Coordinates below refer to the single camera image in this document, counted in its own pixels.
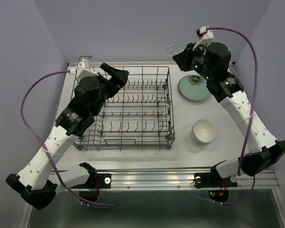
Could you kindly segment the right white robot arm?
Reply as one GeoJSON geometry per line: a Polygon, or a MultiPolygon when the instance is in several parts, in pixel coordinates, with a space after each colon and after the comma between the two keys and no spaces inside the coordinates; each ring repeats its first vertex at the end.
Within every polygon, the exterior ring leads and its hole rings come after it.
{"type": "Polygon", "coordinates": [[[210,172],[199,174],[200,185],[220,185],[227,178],[240,174],[255,176],[285,154],[285,141],[277,140],[267,130],[248,101],[242,83],[231,73],[231,52],[226,45],[189,43],[172,58],[181,71],[194,70],[206,80],[207,89],[231,116],[245,138],[243,148],[248,149],[248,153],[221,161],[211,167],[210,172]]]}

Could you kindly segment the clear glass cup back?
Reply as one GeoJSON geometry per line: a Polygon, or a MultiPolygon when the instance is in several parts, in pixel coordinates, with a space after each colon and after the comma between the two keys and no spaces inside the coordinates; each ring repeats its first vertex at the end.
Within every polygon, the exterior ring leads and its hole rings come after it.
{"type": "Polygon", "coordinates": [[[185,49],[186,45],[177,41],[171,41],[166,47],[166,53],[168,56],[173,57],[176,54],[181,53],[185,49]]]}

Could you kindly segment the white ribbed bowl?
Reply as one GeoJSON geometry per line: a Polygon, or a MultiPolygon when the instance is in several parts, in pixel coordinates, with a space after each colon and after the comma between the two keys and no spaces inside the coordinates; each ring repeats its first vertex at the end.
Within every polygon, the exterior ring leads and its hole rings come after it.
{"type": "Polygon", "coordinates": [[[210,121],[200,119],[193,124],[190,136],[197,143],[209,144],[214,140],[216,131],[210,121]]]}

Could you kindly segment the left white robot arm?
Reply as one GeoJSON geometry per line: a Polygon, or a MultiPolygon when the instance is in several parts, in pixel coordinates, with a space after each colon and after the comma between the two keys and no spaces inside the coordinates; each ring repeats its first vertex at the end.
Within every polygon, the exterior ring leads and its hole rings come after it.
{"type": "Polygon", "coordinates": [[[84,62],[79,62],[76,68],[63,71],[64,74],[74,75],[78,84],[74,88],[74,97],[58,115],[46,140],[41,139],[24,117],[26,98],[21,102],[21,119],[41,147],[21,171],[6,178],[6,183],[35,209],[44,209],[57,194],[65,190],[87,207],[113,208],[112,204],[86,200],[72,190],[77,185],[92,187],[97,184],[97,171],[90,164],[81,163],[64,173],[59,173],[57,169],[57,163],[66,151],[95,122],[105,101],[114,97],[127,84],[127,70],[116,69],[106,63],[102,63],[100,68],[110,79],[96,73],[84,62]]]}

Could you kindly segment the light green flower plate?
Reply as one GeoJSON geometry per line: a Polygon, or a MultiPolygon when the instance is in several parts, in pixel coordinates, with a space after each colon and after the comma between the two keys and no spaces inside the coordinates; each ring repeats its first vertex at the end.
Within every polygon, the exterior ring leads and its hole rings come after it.
{"type": "Polygon", "coordinates": [[[206,87],[206,81],[199,75],[184,76],[178,82],[178,92],[189,102],[202,102],[211,96],[206,87]]]}

